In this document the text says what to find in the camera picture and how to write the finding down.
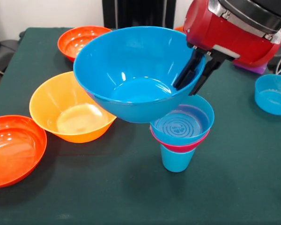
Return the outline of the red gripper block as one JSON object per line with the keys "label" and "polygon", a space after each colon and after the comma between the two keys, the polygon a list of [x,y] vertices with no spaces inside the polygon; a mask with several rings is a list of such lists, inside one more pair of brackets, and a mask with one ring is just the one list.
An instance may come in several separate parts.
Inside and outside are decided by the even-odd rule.
{"label": "red gripper block", "polygon": [[194,0],[183,29],[194,49],[174,81],[176,90],[194,79],[204,54],[211,56],[189,93],[192,96],[225,60],[256,68],[273,58],[281,46],[281,0]]}

